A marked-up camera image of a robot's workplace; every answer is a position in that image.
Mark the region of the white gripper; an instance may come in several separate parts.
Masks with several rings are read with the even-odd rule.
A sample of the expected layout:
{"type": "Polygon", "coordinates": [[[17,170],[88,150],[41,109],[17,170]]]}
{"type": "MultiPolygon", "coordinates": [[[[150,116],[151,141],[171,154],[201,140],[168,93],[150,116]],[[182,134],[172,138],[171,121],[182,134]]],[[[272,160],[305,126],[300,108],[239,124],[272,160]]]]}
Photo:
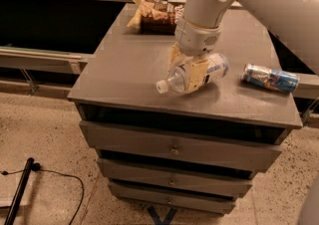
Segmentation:
{"type": "Polygon", "coordinates": [[[203,83],[209,66],[208,58],[190,59],[211,52],[218,41],[221,27],[201,28],[179,19],[174,31],[175,41],[171,47],[168,69],[184,64],[187,92],[197,91],[203,83]]]}

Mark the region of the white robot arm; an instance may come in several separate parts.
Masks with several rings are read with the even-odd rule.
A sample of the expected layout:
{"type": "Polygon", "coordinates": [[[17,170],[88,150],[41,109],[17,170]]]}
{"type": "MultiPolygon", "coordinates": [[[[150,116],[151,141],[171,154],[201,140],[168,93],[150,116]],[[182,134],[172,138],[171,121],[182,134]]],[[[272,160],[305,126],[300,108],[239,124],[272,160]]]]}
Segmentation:
{"type": "MultiPolygon", "coordinates": [[[[224,12],[234,0],[186,0],[175,29],[179,50],[192,57],[214,49],[224,12]]],[[[319,74],[319,0],[236,0],[315,74],[319,74]]]]}

